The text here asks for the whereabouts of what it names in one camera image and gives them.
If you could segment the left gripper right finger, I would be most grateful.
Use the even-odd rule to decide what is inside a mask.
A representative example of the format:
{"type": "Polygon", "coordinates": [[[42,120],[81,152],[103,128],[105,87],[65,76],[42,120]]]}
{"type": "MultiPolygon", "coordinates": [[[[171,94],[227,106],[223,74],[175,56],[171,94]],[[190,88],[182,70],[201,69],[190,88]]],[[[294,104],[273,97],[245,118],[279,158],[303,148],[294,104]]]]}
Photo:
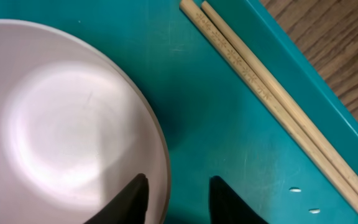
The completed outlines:
{"type": "Polygon", "coordinates": [[[212,224],[267,224],[218,175],[209,179],[209,214],[212,224]]]}

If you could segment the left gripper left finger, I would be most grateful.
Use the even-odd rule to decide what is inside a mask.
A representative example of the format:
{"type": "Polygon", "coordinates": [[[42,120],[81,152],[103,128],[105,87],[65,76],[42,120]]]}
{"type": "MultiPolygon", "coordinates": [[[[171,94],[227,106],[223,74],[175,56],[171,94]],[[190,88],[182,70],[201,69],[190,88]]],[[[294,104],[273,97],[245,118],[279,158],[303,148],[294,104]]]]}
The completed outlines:
{"type": "Polygon", "coordinates": [[[85,224],[144,224],[148,202],[149,181],[139,173],[85,224]]]}

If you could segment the pink shallow bowl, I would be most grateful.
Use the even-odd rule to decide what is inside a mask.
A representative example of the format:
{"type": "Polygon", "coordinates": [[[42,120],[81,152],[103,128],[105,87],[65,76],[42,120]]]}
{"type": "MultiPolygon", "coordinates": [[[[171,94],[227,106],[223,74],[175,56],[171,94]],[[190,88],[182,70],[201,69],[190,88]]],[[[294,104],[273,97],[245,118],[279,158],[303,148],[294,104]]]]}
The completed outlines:
{"type": "Polygon", "coordinates": [[[0,19],[0,223],[84,223],[137,174],[162,223],[167,145],[134,82],[86,42],[0,19]]]}

